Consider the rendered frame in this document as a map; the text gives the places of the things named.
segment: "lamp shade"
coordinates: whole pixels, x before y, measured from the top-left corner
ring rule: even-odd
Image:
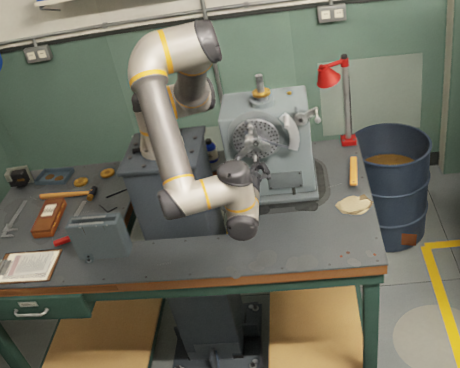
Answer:
[[[327,65],[320,65],[318,68],[318,87],[330,88],[339,83],[340,74]]]

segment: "red lamp base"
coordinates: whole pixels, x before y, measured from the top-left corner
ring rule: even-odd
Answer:
[[[341,135],[340,141],[342,142],[342,147],[356,146],[356,144],[358,143],[355,134],[352,134],[350,138],[347,138],[345,134]]]

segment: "perforated metal disc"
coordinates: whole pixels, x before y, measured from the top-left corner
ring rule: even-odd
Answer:
[[[254,133],[259,137],[259,145],[254,146],[249,156],[256,154],[259,158],[266,158],[274,154],[280,143],[280,135],[275,125],[264,119],[248,119],[236,127],[232,136],[235,151],[240,152],[244,147],[244,138],[248,134],[249,122],[254,124]]]

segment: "bottle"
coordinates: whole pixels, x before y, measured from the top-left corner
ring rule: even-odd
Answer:
[[[206,149],[208,150],[208,160],[211,164],[219,160],[219,154],[217,153],[216,145],[211,141],[211,139],[206,139]]]

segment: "red lamp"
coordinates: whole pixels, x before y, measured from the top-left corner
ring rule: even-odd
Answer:
[[[356,135],[351,133],[351,99],[350,99],[350,76],[348,73],[349,61],[348,56],[343,54],[340,60],[326,65],[320,65],[318,68],[318,87],[330,88],[340,81],[340,74],[332,70],[333,66],[340,65],[343,75],[343,94],[345,104],[345,134],[340,136],[342,146],[356,146]]]

